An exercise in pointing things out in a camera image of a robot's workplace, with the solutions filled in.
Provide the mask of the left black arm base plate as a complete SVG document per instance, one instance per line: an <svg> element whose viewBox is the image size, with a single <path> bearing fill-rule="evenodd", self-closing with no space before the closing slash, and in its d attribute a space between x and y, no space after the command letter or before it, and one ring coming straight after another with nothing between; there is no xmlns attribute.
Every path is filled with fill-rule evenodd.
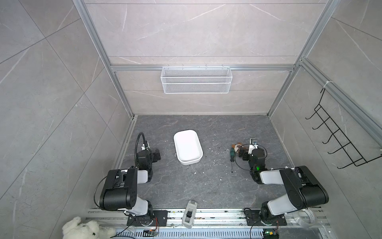
<svg viewBox="0 0 382 239"><path fill-rule="evenodd" d="M126 225L136 227L165 227L167 226L168 213L167 210L154 210L144 216L132 216L129 214Z"/></svg>

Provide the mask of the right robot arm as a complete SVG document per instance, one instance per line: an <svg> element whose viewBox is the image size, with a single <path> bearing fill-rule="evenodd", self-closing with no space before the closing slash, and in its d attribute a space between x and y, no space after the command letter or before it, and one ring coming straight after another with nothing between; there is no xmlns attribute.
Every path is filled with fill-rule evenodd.
<svg viewBox="0 0 382 239"><path fill-rule="evenodd" d="M306 166L267 169L267 156L265 148L253 143L236 144L230 151L232 163L236 162L236 157L248 162L249 169L244 170L257 184L282 185L286 190L286 194L262 204L259 212L261 223L272 225L284 214L329 202L327 191Z"/></svg>

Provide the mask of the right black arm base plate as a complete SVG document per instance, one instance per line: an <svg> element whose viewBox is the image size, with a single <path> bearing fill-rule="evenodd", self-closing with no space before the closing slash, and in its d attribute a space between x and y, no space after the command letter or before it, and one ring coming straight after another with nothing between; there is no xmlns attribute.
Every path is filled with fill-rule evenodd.
<svg viewBox="0 0 382 239"><path fill-rule="evenodd" d="M286 226L284 215L273 216L261 210L243 209L248 226Z"/></svg>

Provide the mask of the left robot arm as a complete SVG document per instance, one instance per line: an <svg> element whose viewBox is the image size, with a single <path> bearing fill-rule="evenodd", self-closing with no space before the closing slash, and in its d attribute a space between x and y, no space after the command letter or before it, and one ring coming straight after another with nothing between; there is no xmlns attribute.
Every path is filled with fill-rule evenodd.
<svg viewBox="0 0 382 239"><path fill-rule="evenodd" d="M145 149L135 156L135 166L108 172L98 207L105 211L123 211L142 226L150 226L155 221L153 207L149 201L138 197L137 185L151 181L152 164L161 159L160 151Z"/></svg>

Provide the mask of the green black handled screwdriver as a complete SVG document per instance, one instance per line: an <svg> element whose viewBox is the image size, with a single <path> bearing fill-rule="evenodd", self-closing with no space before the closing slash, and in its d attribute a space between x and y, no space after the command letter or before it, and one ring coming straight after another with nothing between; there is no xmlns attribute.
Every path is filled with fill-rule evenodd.
<svg viewBox="0 0 382 239"><path fill-rule="evenodd" d="M235 162L235 150L233 147L230 149L230 162L231 162L231 172L233 172L233 164Z"/></svg>

